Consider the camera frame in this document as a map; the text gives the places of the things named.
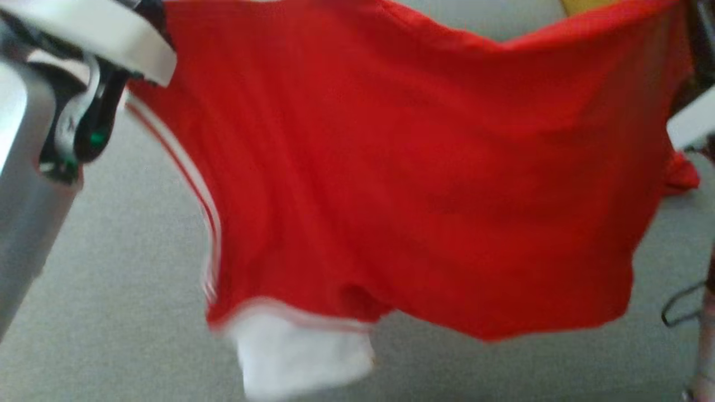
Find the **gray carpet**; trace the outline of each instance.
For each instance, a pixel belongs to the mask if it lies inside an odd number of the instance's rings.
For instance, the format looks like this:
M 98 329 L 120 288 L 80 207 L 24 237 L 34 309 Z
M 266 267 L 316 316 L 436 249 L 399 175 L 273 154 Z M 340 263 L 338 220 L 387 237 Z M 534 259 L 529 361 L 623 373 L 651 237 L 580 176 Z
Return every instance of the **gray carpet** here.
M 715 172 L 696 161 L 703 188 L 662 205 L 617 323 L 486 346 L 395 314 L 374 375 L 302 401 L 677 401 L 697 328 L 666 330 L 659 311 L 709 259 Z M 242 401 L 234 352 L 202 317 L 203 223 L 158 146 L 122 117 L 86 182 L 0 347 L 0 401 Z

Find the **red fabric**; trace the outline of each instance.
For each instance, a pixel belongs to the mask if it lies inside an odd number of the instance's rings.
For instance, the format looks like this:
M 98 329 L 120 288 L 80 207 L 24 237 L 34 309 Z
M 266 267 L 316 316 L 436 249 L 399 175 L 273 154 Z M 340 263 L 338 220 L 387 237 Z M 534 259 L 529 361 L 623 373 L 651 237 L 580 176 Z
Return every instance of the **red fabric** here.
M 666 171 L 665 195 L 680 195 L 700 187 L 700 175 L 693 162 L 681 152 L 673 153 Z
M 626 311 L 689 70 L 678 1 L 505 44 L 386 0 L 167 12 L 174 81 L 134 90 L 221 215 L 213 328 L 256 297 L 486 340 Z

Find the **black cable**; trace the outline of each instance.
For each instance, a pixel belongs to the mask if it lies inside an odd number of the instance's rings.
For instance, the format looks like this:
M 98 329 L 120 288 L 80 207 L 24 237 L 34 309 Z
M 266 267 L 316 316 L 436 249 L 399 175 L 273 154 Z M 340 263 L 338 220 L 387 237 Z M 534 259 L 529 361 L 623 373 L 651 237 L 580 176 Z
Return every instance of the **black cable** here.
M 682 323 L 700 318 L 700 313 L 701 313 L 700 310 L 698 310 L 694 313 L 689 313 L 689 314 L 683 315 L 683 316 L 678 317 L 674 320 L 668 319 L 668 313 L 670 313 L 670 310 L 672 310 L 672 308 L 675 306 L 675 304 L 677 302 L 680 301 L 680 299 L 682 299 L 686 296 L 690 296 L 691 294 L 695 293 L 696 291 L 698 291 L 704 287 L 705 287 L 705 281 L 702 281 L 696 285 L 692 285 L 690 288 L 681 290 L 680 292 L 676 293 L 675 296 L 670 298 L 670 300 L 668 300 L 668 302 L 663 307 L 663 310 L 661 311 L 661 320 L 663 321 L 663 324 L 665 324 L 665 326 L 668 328 L 675 328 L 678 325 L 681 325 Z

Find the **green light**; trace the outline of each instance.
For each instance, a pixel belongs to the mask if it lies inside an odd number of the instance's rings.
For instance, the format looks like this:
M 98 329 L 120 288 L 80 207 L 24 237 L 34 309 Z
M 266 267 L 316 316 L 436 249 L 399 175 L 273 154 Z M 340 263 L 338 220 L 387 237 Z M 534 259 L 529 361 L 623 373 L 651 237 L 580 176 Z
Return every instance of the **green light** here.
M 89 143 L 92 144 L 93 147 L 101 147 L 107 143 L 107 135 L 103 132 L 93 132 L 92 135 L 89 136 Z

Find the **silver metal part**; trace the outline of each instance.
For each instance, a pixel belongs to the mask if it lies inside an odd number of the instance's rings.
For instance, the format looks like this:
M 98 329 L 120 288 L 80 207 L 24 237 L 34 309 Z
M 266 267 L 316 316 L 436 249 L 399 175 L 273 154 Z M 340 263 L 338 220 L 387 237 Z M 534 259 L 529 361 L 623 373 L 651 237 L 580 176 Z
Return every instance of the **silver metal part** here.
M 89 66 L 87 90 L 70 99 L 64 109 L 60 111 L 54 137 L 54 144 L 60 156 L 75 163 L 78 162 L 77 155 L 74 153 L 74 138 L 77 134 L 77 127 L 97 95 L 100 78 L 97 58 L 85 53 L 84 62 Z
M 40 172 L 56 109 L 54 92 L 28 66 L 0 56 L 0 340 L 47 259 L 82 187 Z
M 142 1 L 142 0 L 118 0 L 119 3 L 129 7 L 130 9 L 135 9 L 137 5 Z

